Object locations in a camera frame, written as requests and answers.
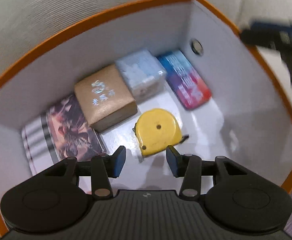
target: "ribbed black surface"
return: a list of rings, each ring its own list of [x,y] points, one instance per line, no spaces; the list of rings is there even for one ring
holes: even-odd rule
[[[243,236],[226,231],[206,216],[196,202],[183,201],[174,191],[122,190],[112,200],[98,201],[89,214],[71,228],[34,236],[11,231],[5,240],[236,240],[290,239],[283,232]]]

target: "metal grommet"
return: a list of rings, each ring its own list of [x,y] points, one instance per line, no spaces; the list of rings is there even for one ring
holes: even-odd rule
[[[110,191],[106,188],[99,188],[95,190],[94,194],[99,197],[107,197],[110,194]]]
[[[199,56],[202,56],[204,54],[204,49],[198,40],[192,39],[190,42],[190,47],[195,54]]]
[[[195,197],[198,194],[198,191],[192,188],[187,188],[182,191],[182,194],[186,197]]]

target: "plastic wrapping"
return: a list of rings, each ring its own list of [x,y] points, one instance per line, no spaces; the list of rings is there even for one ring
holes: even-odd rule
[[[166,70],[148,50],[141,50],[116,61],[126,85],[137,102],[164,88]]]

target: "yellow tape measure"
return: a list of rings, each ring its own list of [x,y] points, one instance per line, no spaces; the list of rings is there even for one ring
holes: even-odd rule
[[[143,113],[135,124],[134,132],[143,156],[152,155],[185,141],[176,118],[168,111],[155,108]]]

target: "brown cardboard box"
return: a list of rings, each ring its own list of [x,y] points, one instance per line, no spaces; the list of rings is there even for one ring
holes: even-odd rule
[[[75,95],[88,124],[98,132],[137,113],[137,104],[115,65],[78,82]]]

